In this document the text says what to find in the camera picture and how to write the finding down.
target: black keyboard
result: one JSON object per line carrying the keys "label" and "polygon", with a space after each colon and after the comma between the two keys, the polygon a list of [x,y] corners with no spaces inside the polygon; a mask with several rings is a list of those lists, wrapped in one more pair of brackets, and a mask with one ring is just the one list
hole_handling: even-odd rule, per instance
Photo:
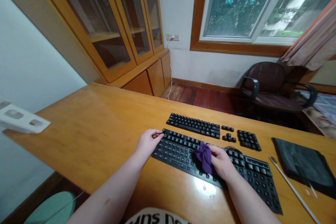
{"label": "black keyboard", "polygon": [[246,148],[250,148],[256,151],[261,151],[260,144],[258,143],[258,139],[255,134],[251,134],[251,132],[246,131],[237,131],[238,139],[240,145]]}
{"label": "black keyboard", "polygon": [[[202,170],[202,164],[195,155],[195,148],[198,148],[201,144],[200,140],[168,129],[162,131],[164,137],[152,153],[153,158],[210,184],[227,189],[225,181],[218,174],[211,176]],[[274,213],[282,214],[269,164],[231,149],[224,150],[226,150],[239,174],[252,186],[268,207]]]}
{"label": "black keyboard", "polygon": [[221,137],[220,126],[218,124],[185,117],[179,114],[171,113],[166,124],[217,139]]}

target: purple cloth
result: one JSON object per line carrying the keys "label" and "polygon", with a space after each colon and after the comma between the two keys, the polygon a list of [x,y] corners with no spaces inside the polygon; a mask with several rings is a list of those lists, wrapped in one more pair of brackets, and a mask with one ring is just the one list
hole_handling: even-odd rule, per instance
{"label": "purple cloth", "polygon": [[211,150],[208,145],[201,142],[200,147],[195,149],[196,157],[202,162],[203,171],[212,175]]}

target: hand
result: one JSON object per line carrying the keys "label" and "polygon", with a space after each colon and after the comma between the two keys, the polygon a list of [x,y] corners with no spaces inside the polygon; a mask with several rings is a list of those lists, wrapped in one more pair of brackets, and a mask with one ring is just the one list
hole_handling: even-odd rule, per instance
{"label": "hand", "polygon": [[146,162],[163,136],[162,131],[158,129],[146,130],[139,138],[135,154]]}
{"label": "hand", "polygon": [[209,145],[212,152],[211,163],[215,167],[218,175],[226,182],[231,182],[233,178],[239,173],[233,166],[230,157],[226,154],[225,150],[215,145]]}

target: curtain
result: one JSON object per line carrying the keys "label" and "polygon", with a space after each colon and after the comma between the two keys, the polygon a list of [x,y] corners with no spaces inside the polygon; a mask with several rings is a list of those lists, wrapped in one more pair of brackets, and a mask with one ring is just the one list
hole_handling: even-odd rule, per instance
{"label": "curtain", "polygon": [[335,54],[336,0],[332,0],[281,59],[314,71]]}

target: chair armrest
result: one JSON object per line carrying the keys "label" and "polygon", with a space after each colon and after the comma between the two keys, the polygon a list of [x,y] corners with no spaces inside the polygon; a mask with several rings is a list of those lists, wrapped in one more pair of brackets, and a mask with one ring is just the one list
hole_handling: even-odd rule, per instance
{"label": "chair armrest", "polygon": [[241,86],[240,86],[241,92],[243,91],[243,88],[244,88],[244,85],[247,79],[253,81],[253,90],[252,90],[251,95],[249,96],[249,99],[254,100],[257,97],[258,92],[259,92],[259,81],[251,77],[243,76],[243,82],[241,83]]}
{"label": "chair armrest", "polygon": [[317,90],[314,87],[312,87],[310,85],[307,85],[307,84],[303,84],[303,83],[299,83],[299,82],[293,82],[293,81],[289,81],[289,80],[285,80],[285,82],[286,83],[292,83],[292,84],[295,84],[295,85],[298,85],[298,86],[303,86],[303,87],[308,89],[308,91],[310,93],[310,96],[309,96],[308,101],[305,104],[303,104],[302,107],[307,108],[307,107],[311,107],[314,104],[314,102],[317,99]]}

